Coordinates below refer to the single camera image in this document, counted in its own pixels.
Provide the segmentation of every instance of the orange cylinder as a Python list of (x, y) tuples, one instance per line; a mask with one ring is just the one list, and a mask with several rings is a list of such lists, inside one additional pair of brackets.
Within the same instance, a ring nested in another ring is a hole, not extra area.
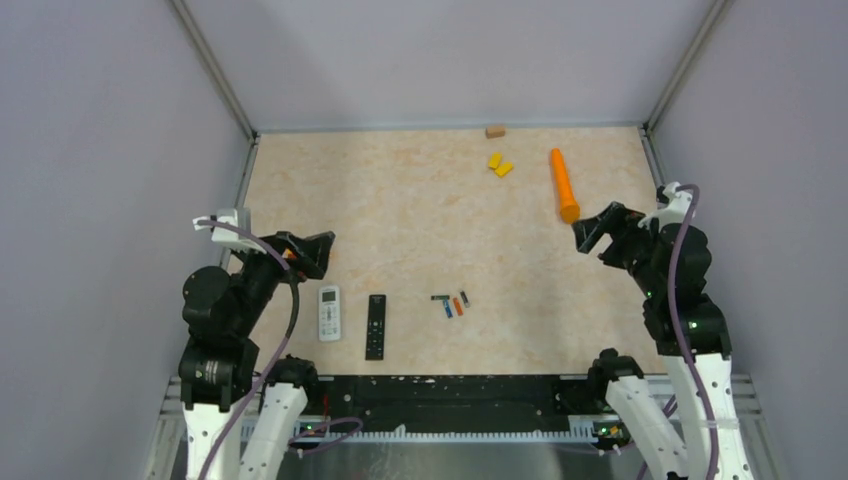
[(559, 193), (559, 216), (565, 223), (571, 225), (580, 219), (580, 206), (574, 199), (571, 182), (568, 181), (568, 171), (565, 169), (565, 159), (562, 158), (562, 152), (558, 148), (551, 150), (551, 170), (553, 170), (554, 183)]

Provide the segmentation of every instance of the gray wall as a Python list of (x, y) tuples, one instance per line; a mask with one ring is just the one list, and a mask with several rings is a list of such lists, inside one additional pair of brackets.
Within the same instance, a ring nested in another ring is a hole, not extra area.
[(246, 140), (164, 0), (0, 5), (4, 479), (140, 478)]
[(260, 130), (638, 122), (711, 0), (188, 0)]
[(845, 25), (844, 0), (736, 2), (657, 138), (668, 177), (701, 186), (708, 289), (799, 479), (845, 472)]

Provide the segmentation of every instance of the black remote control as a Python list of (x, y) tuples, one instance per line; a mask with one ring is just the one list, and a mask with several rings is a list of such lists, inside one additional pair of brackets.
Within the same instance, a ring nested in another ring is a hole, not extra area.
[(386, 337), (386, 296), (368, 297), (368, 333), (365, 335), (365, 360), (382, 360)]

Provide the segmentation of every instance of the beige marble surface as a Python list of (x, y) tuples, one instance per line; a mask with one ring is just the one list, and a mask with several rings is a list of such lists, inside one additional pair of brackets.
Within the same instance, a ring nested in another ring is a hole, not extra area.
[[(493, 140), (482, 130), (263, 135), (246, 200), (253, 232), (337, 235), (325, 280), (301, 285), (287, 352), (322, 374), (531, 374), (585, 373), (616, 347), (662, 371), (633, 280), (578, 254), (558, 218), (552, 147), (584, 215), (612, 200), (653, 209), (635, 128), (510, 129)], [(495, 151), (515, 165), (505, 178), (486, 166)], [(341, 288), (343, 338), (333, 343), (317, 336), (325, 284)], [(471, 308), (449, 320), (430, 295), (460, 289)], [(388, 295), (379, 362), (364, 359), (372, 293)], [(278, 289), (254, 329), (259, 364), (289, 306)]]

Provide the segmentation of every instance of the yellow block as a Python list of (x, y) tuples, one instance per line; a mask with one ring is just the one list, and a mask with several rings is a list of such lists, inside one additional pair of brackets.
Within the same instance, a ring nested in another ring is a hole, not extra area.
[(495, 173), (499, 177), (503, 178), (503, 176), (506, 175), (507, 173), (509, 173), (510, 170), (512, 170), (512, 164), (509, 163), (509, 162), (504, 162), (504, 163), (501, 164), (500, 167), (495, 169)]
[(497, 152), (493, 153), (492, 158), (489, 159), (489, 168), (491, 168), (492, 170), (498, 168), (498, 165), (501, 164), (502, 158), (503, 158), (503, 155), (501, 155), (500, 153), (497, 153)]

